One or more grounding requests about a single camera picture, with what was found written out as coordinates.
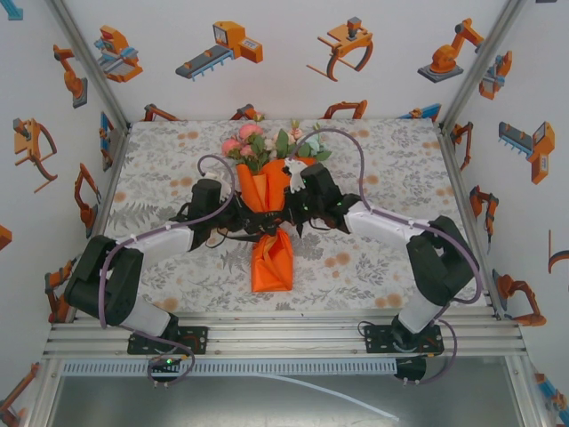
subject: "black mounting plate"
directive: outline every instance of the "black mounting plate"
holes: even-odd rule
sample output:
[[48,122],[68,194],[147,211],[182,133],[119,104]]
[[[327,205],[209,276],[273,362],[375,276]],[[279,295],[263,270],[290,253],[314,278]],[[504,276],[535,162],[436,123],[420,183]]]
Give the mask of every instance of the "black mounting plate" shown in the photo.
[[391,334],[392,329],[391,325],[364,326],[365,349],[367,353],[413,353],[438,356],[445,351],[441,328],[438,325],[427,326],[421,331],[416,346],[411,350],[404,350],[394,342]]
[[[205,349],[207,347],[207,327],[179,326],[178,330],[180,331],[180,339],[178,340],[180,344],[188,346],[194,354],[205,354]],[[163,344],[159,344],[137,334],[131,334],[131,337],[128,340],[128,348],[126,352],[128,354],[138,355],[157,355],[164,353],[162,350],[163,348]],[[175,347],[174,351],[168,354],[184,354],[184,351]]]

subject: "white wall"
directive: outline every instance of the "white wall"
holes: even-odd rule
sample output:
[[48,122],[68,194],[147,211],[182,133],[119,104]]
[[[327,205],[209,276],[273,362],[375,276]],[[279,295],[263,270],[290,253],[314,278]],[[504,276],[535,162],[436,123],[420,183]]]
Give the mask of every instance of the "white wall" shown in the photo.
[[[99,122],[104,109],[89,85],[88,103],[71,105],[63,82],[63,67],[53,58],[53,44],[68,48],[45,2],[18,0],[22,21],[8,21],[0,9],[0,224],[12,232],[13,241],[0,251],[0,399],[42,355],[49,324],[44,294],[44,274],[56,271],[83,250],[86,239],[79,208],[73,198],[74,181],[83,162],[104,195],[110,170],[101,167]],[[69,60],[79,77],[85,73]],[[14,154],[12,120],[31,117],[52,135],[58,153],[44,162],[58,178],[34,194],[43,177]],[[40,148],[48,152],[40,138]],[[95,198],[84,185],[84,200]]]
[[[106,24],[140,51],[142,74],[126,83],[109,81],[131,121],[141,120],[149,103],[187,119],[229,118],[248,102],[270,118],[321,117],[331,104],[362,99],[369,101],[366,117],[398,117],[435,102],[444,109],[466,72],[433,84],[417,68],[429,64],[442,44],[452,42],[454,26],[462,20],[472,18],[473,28],[486,36],[504,4],[496,0],[65,3],[91,45]],[[359,73],[338,63],[339,82],[334,83],[306,64],[325,69],[330,48],[317,37],[353,16],[373,33],[374,52]],[[182,63],[214,45],[212,24],[218,20],[243,25],[250,38],[262,43],[264,61],[230,61],[195,82],[176,75]],[[92,52],[99,57],[93,45]],[[474,46],[467,42],[458,64],[468,70],[475,57]]]
[[[491,191],[500,199],[491,264],[500,274],[527,281],[537,294],[548,323],[524,327],[525,342],[537,369],[569,394],[569,262],[558,262],[548,274],[548,230],[553,231],[553,252],[569,249],[569,3],[528,4],[499,51],[513,52],[506,85],[494,101],[475,93],[459,120],[461,125],[474,124],[472,160],[462,176],[468,189],[479,184],[482,191]],[[534,185],[525,156],[498,142],[498,124],[510,123],[531,135],[545,120],[555,131],[556,147],[549,155],[549,176]],[[457,158],[461,161],[463,157],[464,147],[459,147]],[[485,238],[482,219],[478,228]],[[509,301],[509,314],[528,311],[524,298]]]

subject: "white cable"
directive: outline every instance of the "white cable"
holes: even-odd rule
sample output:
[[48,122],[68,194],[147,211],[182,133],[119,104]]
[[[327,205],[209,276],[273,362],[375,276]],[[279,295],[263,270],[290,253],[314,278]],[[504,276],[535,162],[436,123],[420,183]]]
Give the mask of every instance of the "white cable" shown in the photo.
[[385,417],[390,418],[396,422],[399,421],[399,417],[392,415],[389,412],[382,411],[381,409],[379,409],[377,407],[372,407],[371,405],[368,405],[367,403],[364,403],[361,400],[354,399],[354,398],[352,398],[346,394],[342,394],[342,393],[339,393],[339,392],[334,391],[334,390],[326,389],[324,387],[320,387],[320,386],[315,385],[315,384],[306,383],[306,382],[301,381],[301,380],[296,380],[294,378],[289,378],[287,376],[280,376],[280,375],[254,374],[252,376],[258,376],[259,378],[267,378],[269,380],[284,381],[286,383],[293,383],[293,384],[301,385],[302,387],[308,387],[309,389],[321,391],[323,393],[330,394],[330,395],[335,396],[337,398],[347,400],[348,402],[355,403],[356,405],[359,405],[360,407],[364,407],[365,409],[368,409],[368,410],[374,412],[375,414],[385,416]]

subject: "floral tablecloth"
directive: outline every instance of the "floral tablecloth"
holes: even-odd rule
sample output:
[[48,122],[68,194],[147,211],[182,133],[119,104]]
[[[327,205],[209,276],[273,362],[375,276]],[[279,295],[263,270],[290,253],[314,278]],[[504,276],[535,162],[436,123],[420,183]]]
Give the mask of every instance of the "floral tablecloth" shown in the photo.
[[[316,123],[301,121],[308,132]],[[370,202],[416,218],[461,218],[430,120],[319,120],[322,127],[350,132],[365,152],[365,193]],[[219,153],[243,122],[137,123],[110,210],[106,235],[120,238],[162,225],[189,201],[199,179],[196,161]],[[260,123],[266,134],[290,122]],[[352,143],[325,134],[333,154],[325,161],[345,193],[357,193],[359,157]],[[212,169],[222,167],[211,162]],[[351,310],[400,307],[415,286],[407,255],[381,242],[305,226],[302,238],[288,229],[294,251],[291,292],[251,292],[251,243],[226,240],[199,247],[146,270],[139,293],[175,311]],[[209,245],[221,237],[212,234]],[[474,294],[474,282],[461,297]]]

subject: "orange paper wrapping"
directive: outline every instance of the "orange paper wrapping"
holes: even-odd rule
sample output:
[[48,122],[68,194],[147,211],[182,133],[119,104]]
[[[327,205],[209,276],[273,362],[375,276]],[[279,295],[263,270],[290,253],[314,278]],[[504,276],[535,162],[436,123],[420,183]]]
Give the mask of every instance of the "orange paper wrapping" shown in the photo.
[[[301,158],[313,165],[314,158]],[[246,165],[237,165],[241,197],[254,212],[280,211],[285,206],[285,188],[290,177],[283,172],[285,161],[273,160],[253,175]],[[281,229],[275,236],[264,235],[252,247],[252,291],[277,292],[293,289],[293,248],[288,234]]]

